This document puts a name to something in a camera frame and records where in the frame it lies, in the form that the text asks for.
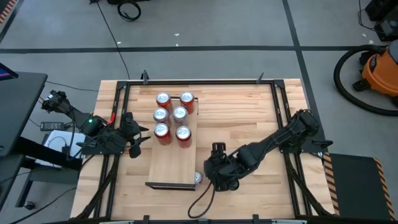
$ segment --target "black hose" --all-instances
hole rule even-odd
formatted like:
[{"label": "black hose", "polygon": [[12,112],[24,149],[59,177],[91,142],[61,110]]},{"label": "black hose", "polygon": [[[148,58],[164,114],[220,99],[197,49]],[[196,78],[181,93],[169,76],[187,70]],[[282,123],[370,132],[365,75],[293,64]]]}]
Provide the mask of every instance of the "black hose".
[{"label": "black hose", "polygon": [[[130,17],[127,13],[121,10],[122,5],[124,4],[132,4],[138,10],[138,15],[136,17]],[[118,4],[118,13],[119,16],[124,19],[125,21],[132,22],[137,20],[141,16],[141,8],[139,5],[133,0],[123,0]]]},{"label": "black hose", "polygon": [[333,73],[333,79],[335,81],[335,85],[339,93],[346,98],[348,101],[352,102],[352,104],[375,114],[383,115],[383,116],[398,116],[398,110],[385,110],[382,108],[377,108],[375,106],[371,106],[357,98],[355,98],[351,93],[349,93],[341,84],[340,80],[340,72],[341,68],[343,67],[344,63],[354,54],[362,51],[369,51],[369,52],[374,52],[375,54],[383,54],[385,51],[385,48],[378,47],[376,45],[362,45],[359,47],[356,47],[353,50],[348,51],[345,53],[340,60],[337,62],[335,71]]}]

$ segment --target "yellow and black hazard stripe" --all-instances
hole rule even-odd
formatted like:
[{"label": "yellow and black hazard stripe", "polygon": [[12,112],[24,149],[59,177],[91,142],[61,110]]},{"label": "yellow and black hazard stripe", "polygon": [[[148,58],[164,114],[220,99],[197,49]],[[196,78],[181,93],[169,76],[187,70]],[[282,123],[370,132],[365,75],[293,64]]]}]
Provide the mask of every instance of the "yellow and black hazard stripe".
[{"label": "yellow and black hazard stripe", "polygon": [[0,24],[2,24],[6,20],[6,17],[8,16],[8,14],[10,14],[12,8],[15,6],[16,3],[17,0],[10,0],[8,2],[6,8],[4,8],[3,12],[0,14]]},{"label": "yellow and black hazard stripe", "polygon": [[394,210],[392,209],[391,198],[390,198],[390,195],[388,194],[386,178],[384,177],[383,168],[381,167],[381,162],[379,159],[376,159],[376,158],[373,158],[373,159],[374,159],[374,161],[376,161],[377,168],[379,169],[381,186],[383,187],[384,196],[386,198],[386,203],[388,206],[388,212],[390,213],[390,218],[392,221],[395,221],[397,218],[394,215]]},{"label": "yellow and black hazard stripe", "polygon": [[331,165],[331,157],[329,152],[326,152],[323,155],[323,165],[325,167],[326,181],[328,182],[331,202],[333,203],[335,214],[340,216],[336,194],[335,176],[333,175],[333,166]]}]

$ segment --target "soda can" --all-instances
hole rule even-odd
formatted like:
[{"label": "soda can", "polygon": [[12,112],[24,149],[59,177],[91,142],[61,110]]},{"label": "soda can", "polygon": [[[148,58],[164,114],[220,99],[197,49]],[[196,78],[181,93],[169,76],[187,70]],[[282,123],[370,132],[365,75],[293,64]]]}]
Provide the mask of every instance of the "soda can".
[{"label": "soda can", "polygon": [[173,119],[175,126],[178,128],[180,126],[188,126],[188,111],[182,106],[174,108]]},{"label": "soda can", "polygon": [[195,101],[195,97],[193,96],[193,93],[188,92],[188,91],[181,93],[180,102],[181,102],[181,105],[183,107],[185,107],[185,109],[187,109],[188,114],[192,114],[195,110],[194,101]]},{"label": "soda can", "polygon": [[195,171],[195,185],[200,184],[203,181],[203,175],[199,171]]},{"label": "soda can", "polygon": [[156,103],[162,107],[165,108],[169,114],[173,112],[173,103],[170,95],[166,92],[161,92],[158,93],[156,96]]},{"label": "soda can", "polygon": [[192,143],[191,130],[189,130],[188,127],[181,126],[181,127],[177,128],[177,131],[175,132],[175,136],[177,137],[178,145],[181,148],[188,148],[191,146],[191,143]]},{"label": "soda can", "polygon": [[165,108],[157,108],[154,111],[154,120],[156,123],[165,123],[168,127],[171,125],[169,112]]},{"label": "soda can", "polygon": [[155,125],[155,136],[159,143],[163,146],[167,146],[172,142],[170,129],[165,123],[159,123]]}]

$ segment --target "vacuum hose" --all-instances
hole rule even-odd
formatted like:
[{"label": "vacuum hose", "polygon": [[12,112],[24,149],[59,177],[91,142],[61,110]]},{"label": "vacuum hose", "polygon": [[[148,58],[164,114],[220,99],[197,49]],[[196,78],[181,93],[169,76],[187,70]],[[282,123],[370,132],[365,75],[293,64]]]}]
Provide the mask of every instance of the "vacuum hose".
[{"label": "vacuum hose", "polygon": [[341,95],[343,95],[344,98],[346,98],[348,101],[352,102],[354,105],[375,113],[375,114],[379,114],[379,115],[383,115],[383,116],[398,116],[398,110],[385,110],[382,108],[377,108],[375,106],[371,106],[357,98],[355,98],[351,93],[349,93],[343,86],[343,84],[341,84],[341,80],[340,80],[340,72],[341,72],[341,68],[343,67],[344,63],[354,54],[358,53],[358,52],[362,52],[362,51],[369,51],[369,52],[373,52],[375,54],[383,54],[385,51],[385,48],[382,47],[378,47],[376,45],[362,45],[359,47],[356,47],[353,50],[349,50],[347,53],[345,53],[340,60],[337,62],[336,67],[335,67],[335,71],[333,73],[333,79],[335,81],[335,85],[337,90],[339,91],[339,93]]}]

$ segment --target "black panel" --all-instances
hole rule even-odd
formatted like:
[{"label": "black panel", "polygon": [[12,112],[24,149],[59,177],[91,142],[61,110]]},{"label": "black panel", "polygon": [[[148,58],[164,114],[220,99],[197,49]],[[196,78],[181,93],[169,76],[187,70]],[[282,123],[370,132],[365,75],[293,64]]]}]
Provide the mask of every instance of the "black panel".
[{"label": "black panel", "polygon": [[343,218],[390,220],[376,161],[370,157],[330,154]]},{"label": "black panel", "polygon": [[0,81],[0,156],[8,155],[43,90],[46,74],[19,72],[19,78]]}]

